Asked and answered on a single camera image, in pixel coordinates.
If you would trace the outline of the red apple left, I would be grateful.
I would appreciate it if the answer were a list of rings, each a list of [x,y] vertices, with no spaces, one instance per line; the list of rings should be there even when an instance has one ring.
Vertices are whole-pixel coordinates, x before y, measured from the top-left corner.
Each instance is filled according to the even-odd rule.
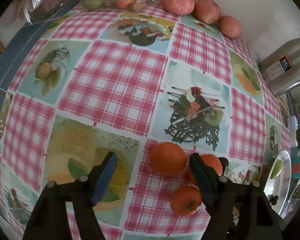
[[[172,14],[188,15],[194,10],[194,0],[161,0],[162,7]]]

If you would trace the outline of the red apple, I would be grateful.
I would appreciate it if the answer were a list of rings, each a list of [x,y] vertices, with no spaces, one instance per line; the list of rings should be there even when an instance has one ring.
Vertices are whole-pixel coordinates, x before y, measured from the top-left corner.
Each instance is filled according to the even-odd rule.
[[[228,38],[240,38],[243,32],[241,23],[235,18],[224,15],[218,22],[219,31]]]
[[[161,0],[162,7],[172,14],[188,15],[194,10],[194,0]]]
[[[213,24],[221,17],[221,9],[213,0],[198,0],[194,4],[193,14],[201,22]]]

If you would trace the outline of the green fruit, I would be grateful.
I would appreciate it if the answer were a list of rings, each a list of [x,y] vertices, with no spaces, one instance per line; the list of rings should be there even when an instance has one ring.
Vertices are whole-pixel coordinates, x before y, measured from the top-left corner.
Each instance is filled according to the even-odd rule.
[[[270,179],[275,179],[276,177],[279,176],[279,174],[281,173],[281,170],[282,170],[282,166],[283,166],[282,160],[277,159],[277,161],[275,161],[275,163],[273,165],[273,169],[270,174]]]

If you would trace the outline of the round stainless steel plate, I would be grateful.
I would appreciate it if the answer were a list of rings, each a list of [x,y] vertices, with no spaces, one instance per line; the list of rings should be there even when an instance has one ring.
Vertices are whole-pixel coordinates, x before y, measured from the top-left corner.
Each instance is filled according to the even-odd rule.
[[[279,202],[276,205],[272,205],[270,202],[270,205],[278,215],[282,215],[290,188],[292,163],[290,153],[286,149],[282,149],[278,153],[275,161],[277,161],[277,159],[281,159],[283,162],[281,173],[275,179],[270,179],[270,174],[272,172],[273,166],[271,167],[270,174],[267,177],[264,186],[264,194],[266,195],[269,202],[272,196],[278,195]]]

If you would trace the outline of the glass fruit bowl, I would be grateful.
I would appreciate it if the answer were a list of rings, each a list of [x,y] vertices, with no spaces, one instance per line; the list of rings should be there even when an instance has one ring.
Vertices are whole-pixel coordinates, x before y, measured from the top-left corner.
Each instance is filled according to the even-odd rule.
[[[89,11],[97,9],[119,9],[139,12],[157,0],[80,0],[81,6]]]

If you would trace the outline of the orange tangerine with stem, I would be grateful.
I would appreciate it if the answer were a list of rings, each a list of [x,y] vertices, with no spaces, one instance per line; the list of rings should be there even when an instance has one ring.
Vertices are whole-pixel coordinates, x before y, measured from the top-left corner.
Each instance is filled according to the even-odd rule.
[[[170,197],[171,210],[182,216],[190,216],[196,213],[201,204],[200,191],[192,186],[180,186]]]

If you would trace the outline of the red apple right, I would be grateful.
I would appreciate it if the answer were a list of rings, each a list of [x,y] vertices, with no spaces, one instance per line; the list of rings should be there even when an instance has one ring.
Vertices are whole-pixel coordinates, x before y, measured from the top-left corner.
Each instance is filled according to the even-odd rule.
[[[218,22],[219,31],[228,38],[240,38],[243,32],[241,23],[235,18],[224,15]]]

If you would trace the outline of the dark heart-shaped plum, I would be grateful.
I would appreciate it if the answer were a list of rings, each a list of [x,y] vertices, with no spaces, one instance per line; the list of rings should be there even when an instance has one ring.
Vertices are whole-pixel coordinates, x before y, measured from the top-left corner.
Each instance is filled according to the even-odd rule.
[[[279,197],[278,195],[272,196],[270,199],[270,202],[272,205],[276,205],[279,202]]]

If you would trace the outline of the red apple middle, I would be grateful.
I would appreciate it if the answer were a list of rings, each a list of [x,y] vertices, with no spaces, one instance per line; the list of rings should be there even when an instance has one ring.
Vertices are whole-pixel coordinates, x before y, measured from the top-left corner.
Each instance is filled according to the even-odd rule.
[[[193,14],[201,22],[213,24],[221,17],[221,9],[213,0],[198,0],[194,4]]]

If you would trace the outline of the white power strip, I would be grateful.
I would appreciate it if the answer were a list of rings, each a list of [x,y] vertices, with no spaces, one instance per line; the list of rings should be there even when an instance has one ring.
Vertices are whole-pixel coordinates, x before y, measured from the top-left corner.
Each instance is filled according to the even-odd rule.
[[[297,147],[298,141],[296,138],[296,132],[298,130],[298,120],[296,116],[290,116],[288,121],[288,129],[290,131],[290,144],[291,147]]]

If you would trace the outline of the dark round plum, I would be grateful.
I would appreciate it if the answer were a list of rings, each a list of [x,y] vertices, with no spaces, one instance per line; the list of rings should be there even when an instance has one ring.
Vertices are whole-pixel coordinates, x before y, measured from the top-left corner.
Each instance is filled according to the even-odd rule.
[[[224,175],[226,174],[227,170],[228,170],[228,167],[229,167],[229,161],[228,161],[228,159],[225,158],[225,157],[219,157],[218,159],[219,159],[219,161],[221,162],[222,169],[223,169],[222,175],[224,176]]]

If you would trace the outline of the blue under tablecloth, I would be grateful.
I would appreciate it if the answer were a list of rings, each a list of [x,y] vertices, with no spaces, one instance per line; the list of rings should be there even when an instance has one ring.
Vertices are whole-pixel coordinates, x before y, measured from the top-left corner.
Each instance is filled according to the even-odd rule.
[[[0,56],[0,112],[7,89],[30,50],[53,21],[68,13],[72,8],[78,5],[78,3],[79,0],[67,0],[54,14],[32,25],[25,24],[14,38],[12,38],[6,50]]]

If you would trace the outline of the stainless steel thermos jug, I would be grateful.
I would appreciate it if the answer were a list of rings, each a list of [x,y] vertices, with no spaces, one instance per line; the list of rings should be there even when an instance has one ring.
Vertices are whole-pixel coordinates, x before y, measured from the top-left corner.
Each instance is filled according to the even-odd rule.
[[[274,96],[300,85],[300,38],[292,39],[258,63],[259,70]]]

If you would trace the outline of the checkered fruit tablecloth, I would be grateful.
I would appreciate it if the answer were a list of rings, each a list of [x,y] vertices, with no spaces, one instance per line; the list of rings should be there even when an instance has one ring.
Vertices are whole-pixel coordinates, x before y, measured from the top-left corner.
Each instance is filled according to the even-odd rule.
[[[135,13],[86,11],[53,21],[7,89],[0,112],[0,215],[24,234],[44,185],[68,183],[113,151],[118,166],[94,211],[106,239],[199,239],[169,198],[187,170],[162,177],[149,164],[161,142],[229,159],[229,178],[257,180],[290,148],[276,99],[248,46],[157,5]]]

